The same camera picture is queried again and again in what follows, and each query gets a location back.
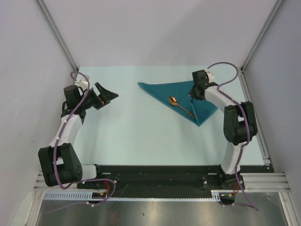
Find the teal satin napkin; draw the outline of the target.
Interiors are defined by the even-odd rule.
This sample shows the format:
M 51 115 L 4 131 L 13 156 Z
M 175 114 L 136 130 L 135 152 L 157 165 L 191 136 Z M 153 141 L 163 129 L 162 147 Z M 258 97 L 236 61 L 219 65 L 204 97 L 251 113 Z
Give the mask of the teal satin napkin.
M 189 92 L 192 89 L 193 81 L 182 81 L 174 83 L 163 84 L 147 84 L 143 82 L 138 83 L 139 87 L 147 94 L 171 108 L 184 118 L 188 119 L 197 126 L 201 126 L 206 120 L 208 120 L 218 108 L 206 101 L 198 101 L 189 96 Z M 195 119 L 191 118 L 185 111 L 177 106 L 172 106 L 169 103 L 168 97 L 173 96 L 177 99 L 178 104 L 195 115 Z

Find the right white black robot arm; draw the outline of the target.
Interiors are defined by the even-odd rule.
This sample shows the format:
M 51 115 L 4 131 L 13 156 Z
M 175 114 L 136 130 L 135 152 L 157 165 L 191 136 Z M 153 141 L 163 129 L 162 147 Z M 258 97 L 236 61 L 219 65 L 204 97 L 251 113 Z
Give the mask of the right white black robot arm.
M 227 147 L 221 163 L 223 173 L 218 175 L 217 184 L 222 189 L 228 189 L 234 183 L 232 175 L 240 170 L 244 148 L 258 131 L 254 107 L 251 102 L 239 102 L 222 91 L 208 69 L 195 71 L 192 77 L 194 85 L 189 92 L 190 97 L 208 101 L 224 114 L 223 133 Z

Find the gold spoon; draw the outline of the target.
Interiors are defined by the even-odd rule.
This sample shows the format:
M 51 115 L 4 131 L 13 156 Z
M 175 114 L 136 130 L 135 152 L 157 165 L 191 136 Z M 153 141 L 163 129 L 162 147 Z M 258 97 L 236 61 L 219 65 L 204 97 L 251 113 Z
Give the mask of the gold spoon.
M 191 118 L 195 119 L 195 115 L 191 112 L 189 112 L 188 110 L 186 110 L 185 108 L 183 108 L 182 106 L 180 106 L 178 104 L 178 101 L 175 97 L 173 96 L 169 96 L 168 97 L 168 100 L 169 100 L 169 103 L 172 105 L 172 106 L 177 106 L 179 108 L 181 108 L 183 111 L 185 111 Z

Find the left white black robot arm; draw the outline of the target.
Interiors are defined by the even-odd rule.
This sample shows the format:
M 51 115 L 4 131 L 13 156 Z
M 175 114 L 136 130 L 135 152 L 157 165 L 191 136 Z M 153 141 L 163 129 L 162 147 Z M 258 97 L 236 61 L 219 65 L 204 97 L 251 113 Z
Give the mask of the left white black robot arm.
M 82 180 L 87 181 L 93 188 L 103 185 L 104 177 L 96 172 L 96 166 L 81 164 L 73 148 L 86 111 L 92 107 L 99 110 L 118 97 L 118 94 L 105 89 L 98 82 L 95 86 L 100 92 L 99 95 L 92 88 L 83 90 L 77 85 L 63 89 L 65 101 L 62 105 L 60 128 L 53 141 L 38 152 L 43 177 L 49 187 Z

